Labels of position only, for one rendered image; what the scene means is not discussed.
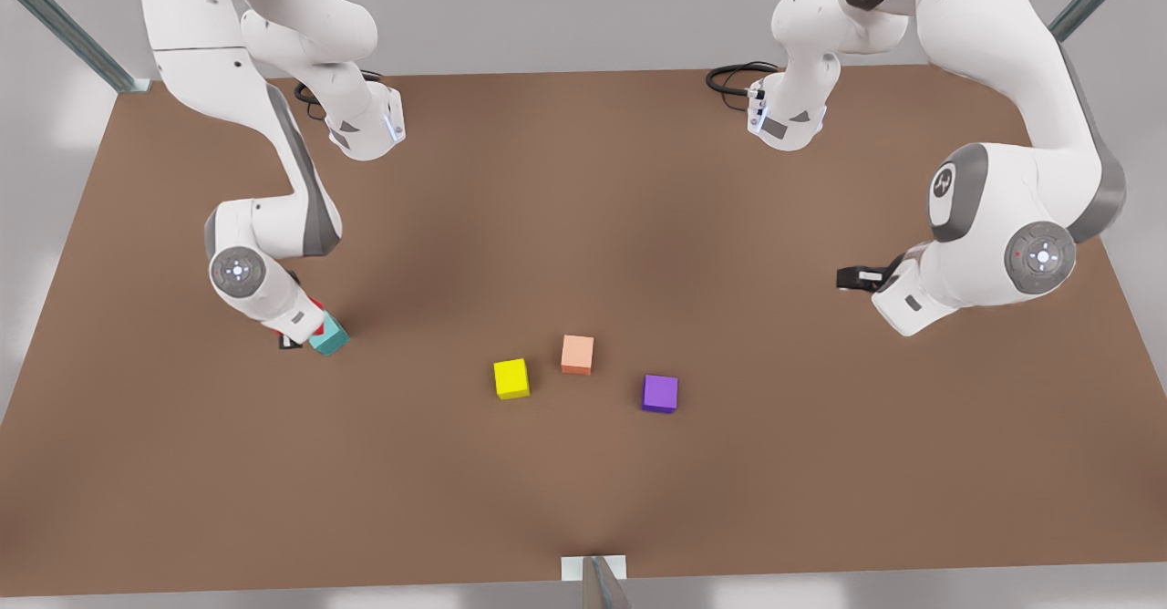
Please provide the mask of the yellow wooden cube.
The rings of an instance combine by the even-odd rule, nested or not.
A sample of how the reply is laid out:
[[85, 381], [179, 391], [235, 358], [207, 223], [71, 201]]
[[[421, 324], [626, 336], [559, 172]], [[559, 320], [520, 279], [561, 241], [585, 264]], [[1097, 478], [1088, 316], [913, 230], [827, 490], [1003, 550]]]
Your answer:
[[495, 380], [496, 396], [501, 400], [531, 394], [527, 366], [524, 359], [496, 360], [492, 364], [492, 380]]

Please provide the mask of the teal wooden cube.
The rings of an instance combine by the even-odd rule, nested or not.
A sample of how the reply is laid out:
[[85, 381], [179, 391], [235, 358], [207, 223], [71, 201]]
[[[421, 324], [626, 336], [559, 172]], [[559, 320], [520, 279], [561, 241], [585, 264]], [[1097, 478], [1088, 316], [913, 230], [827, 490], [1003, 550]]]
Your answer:
[[345, 328], [338, 324], [330, 313], [324, 313], [324, 322], [316, 332], [310, 335], [308, 345], [322, 356], [331, 356], [350, 342]]

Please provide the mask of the purple wooden cube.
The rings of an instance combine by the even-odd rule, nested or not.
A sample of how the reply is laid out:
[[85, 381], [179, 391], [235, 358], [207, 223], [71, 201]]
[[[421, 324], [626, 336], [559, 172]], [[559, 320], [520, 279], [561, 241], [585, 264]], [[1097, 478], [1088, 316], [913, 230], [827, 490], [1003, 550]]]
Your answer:
[[676, 377], [645, 374], [642, 385], [641, 410], [672, 414], [678, 406], [678, 379]]

